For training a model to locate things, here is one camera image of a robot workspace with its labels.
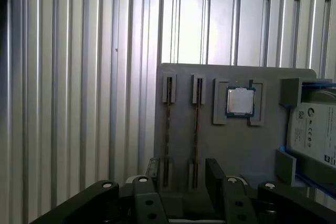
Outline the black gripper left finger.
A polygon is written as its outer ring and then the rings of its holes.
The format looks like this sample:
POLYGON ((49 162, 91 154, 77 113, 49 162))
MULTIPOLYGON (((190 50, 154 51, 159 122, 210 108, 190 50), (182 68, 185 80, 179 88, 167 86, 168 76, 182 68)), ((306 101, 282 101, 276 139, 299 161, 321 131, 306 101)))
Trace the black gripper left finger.
POLYGON ((167 223, 156 189, 158 164, 120 186, 100 180, 34 220, 34 223, 167 223))

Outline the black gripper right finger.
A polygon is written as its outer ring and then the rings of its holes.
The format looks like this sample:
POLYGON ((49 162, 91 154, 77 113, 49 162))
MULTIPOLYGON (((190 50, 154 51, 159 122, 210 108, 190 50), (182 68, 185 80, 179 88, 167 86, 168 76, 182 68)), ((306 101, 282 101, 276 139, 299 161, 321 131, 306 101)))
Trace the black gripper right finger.
POLYGON ((227 177, 214 158, 205 160, 205 185, 225 223, 335 223, 335 212, 299 193, 297 188, 263 182, 253 190, 227 177))

